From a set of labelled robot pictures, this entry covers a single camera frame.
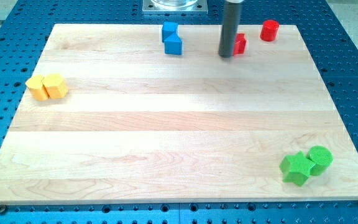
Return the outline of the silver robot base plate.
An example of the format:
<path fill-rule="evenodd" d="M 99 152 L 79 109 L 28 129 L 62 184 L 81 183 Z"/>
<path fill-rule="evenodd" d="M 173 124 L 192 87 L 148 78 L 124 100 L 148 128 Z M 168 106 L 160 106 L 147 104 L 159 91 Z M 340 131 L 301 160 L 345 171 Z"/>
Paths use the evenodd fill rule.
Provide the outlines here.
<path fill-rule="evenodd" d="M 143 0 L 144 14 L 181 14 L 208 12 L 207 0 Z"/>

